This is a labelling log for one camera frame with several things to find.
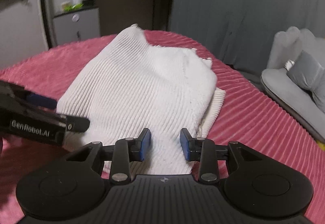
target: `pink bedspread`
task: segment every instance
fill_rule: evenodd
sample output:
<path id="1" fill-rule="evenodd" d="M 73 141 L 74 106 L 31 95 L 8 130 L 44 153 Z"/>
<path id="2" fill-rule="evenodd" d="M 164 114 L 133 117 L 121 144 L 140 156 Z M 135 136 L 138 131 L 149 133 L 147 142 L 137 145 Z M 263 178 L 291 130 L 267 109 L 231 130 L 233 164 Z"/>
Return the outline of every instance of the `pink bedspread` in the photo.
<path id="1" fill-rule="evenodd" d="M 224 65 L 202 45 L 169 32 L 146 31 L 149 43 L 162 46 L 195 47 L 202 58 L 213 58 L 217 86 L 226 90 L 221 112 L 208 138 L 218 144 L 237 140 L 305 174 L 314 187 L 306 216 L 325 223 L 325 152 L 295 119 L 259 92 L 243 76 Z M 71 43 L 44 52 L 0 72 L 0 79 L 17 83 L 39 94 L 59 99 L 86 63 L 114 36 Z M 18 180 L 26 173 L 61 156 L 61 148 L 28 140 L 4 140 L 0 158 L 0 223 L 16 223 L 23 213 L 15 197 Z M 226 167 L 220 163 L 221 176 Z"/>

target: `gray cushion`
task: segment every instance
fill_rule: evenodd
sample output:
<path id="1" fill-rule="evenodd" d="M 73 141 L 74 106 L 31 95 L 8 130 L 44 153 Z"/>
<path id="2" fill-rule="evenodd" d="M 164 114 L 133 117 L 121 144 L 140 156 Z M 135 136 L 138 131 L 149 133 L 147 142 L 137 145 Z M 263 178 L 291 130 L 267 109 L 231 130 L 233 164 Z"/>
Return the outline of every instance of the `gray cushion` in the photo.
<path id="1" fill-rule="evenodd" d="M 262 84 L 268 94 L 314 138 L 325 142 L 325 114 L 286 73 L 286 69 L 265 69 L 261 76 Z"/>
<path id="2" fill-rule="evenodd" d="M 324 68 L 313 56 L 301 51 L 287 76 L 300 88 L 311 91 L 316 105 L 325 113 Z"/>

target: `round sticker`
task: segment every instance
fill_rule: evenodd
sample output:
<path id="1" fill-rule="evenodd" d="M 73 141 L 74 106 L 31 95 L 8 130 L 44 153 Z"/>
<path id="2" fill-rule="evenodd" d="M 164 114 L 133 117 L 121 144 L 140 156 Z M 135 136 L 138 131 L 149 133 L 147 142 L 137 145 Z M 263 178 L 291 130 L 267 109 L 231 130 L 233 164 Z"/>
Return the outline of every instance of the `round sticker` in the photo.
<path id="1" fill-rule="evenodd" d="M 79 14 L 74 14 L 74 16 L 72 17 L 72 21 L 73 22 L 77 22 L 79 20 Z"/>

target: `ribbed knit fabric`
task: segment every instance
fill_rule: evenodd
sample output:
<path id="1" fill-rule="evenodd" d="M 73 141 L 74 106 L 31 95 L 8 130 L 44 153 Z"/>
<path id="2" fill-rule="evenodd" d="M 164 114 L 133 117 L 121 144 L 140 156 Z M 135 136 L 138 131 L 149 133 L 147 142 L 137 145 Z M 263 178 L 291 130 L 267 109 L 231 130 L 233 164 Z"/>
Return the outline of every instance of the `ribbed knit fabric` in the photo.
<path id="1" fill-rule="evenodd" d="M 85 133 L 67 134 L 64 147 L 72 151 L 92 141 L 111 145 L 149 128 L 151 152 L 146 162 L 131 165 L 132 173 L 190 173 L 180 130 L 206 137 L 225 97 L 210 66 L 195 50 L 151 46 L 132 25 L 83 68 L 59 100 L 57 112 L 90 119 Z"/>

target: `drawer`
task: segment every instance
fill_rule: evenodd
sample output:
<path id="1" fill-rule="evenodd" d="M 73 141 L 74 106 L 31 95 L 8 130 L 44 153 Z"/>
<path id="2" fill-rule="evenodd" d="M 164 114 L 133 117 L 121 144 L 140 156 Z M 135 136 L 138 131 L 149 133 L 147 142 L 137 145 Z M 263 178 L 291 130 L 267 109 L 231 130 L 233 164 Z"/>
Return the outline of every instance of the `drawer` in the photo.
<path id="1" fill-rule="evenodd" d="M 53 24 L 58 45 L 100 37 L 98 8 L 55 17 Z"/>

